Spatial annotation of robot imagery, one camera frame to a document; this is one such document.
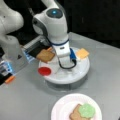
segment table surface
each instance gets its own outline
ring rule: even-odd
[[[9,85],[0,87],[0,120],[50,120],[58,99],[70,93],[93,98],[103,120],[120,117],[120,49],[70,33],[70,45],[90,52],[88,79],[78,89],[59,92],[49,88],[37,72],[38,61],[22,69]]]

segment red object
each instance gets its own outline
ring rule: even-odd
[[[38,72],[43,76],[47,76],[51,74],[51,69],[48,67],[41,67],[38,69]]]

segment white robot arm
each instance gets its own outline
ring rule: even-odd
[[[42,0],[47,9],[33,18],[33,27],[38,34],[46,36],[56,51],[60,66],[70,69],[75,61],[70,59],[68,28],[65,13],[54,0]]]
[[[6,34],[20,29],[24,24],[20,13],[10,9],[0,0],[0,45],[4,50],[4,59],[11,63],[14,72],[18,72],[27,64],[17,38]]]

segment plate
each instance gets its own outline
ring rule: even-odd
[[[98,104],[90,97],[83,94],[69,94],[56,102],[51,112],[51,120],[70,120],[69,115],[77,104],[88,103],[95,108],[95,115],[91,120],[102,120],[102,113]]]

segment bread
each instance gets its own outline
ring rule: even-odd
[[[51,61],[53,57],[55,56],[54,53],[51,51],[43,49],[37,56],[36,58],[42,62],[47,63],[48,61]]]
[[[80,113],[78,111],[78,109],[80,108],[80,104],[78,104],[75,109],[73,110],[73,112],[70,114],[69,118],[70,120],[90,120],[90,118],[83,118],[80,116]]]

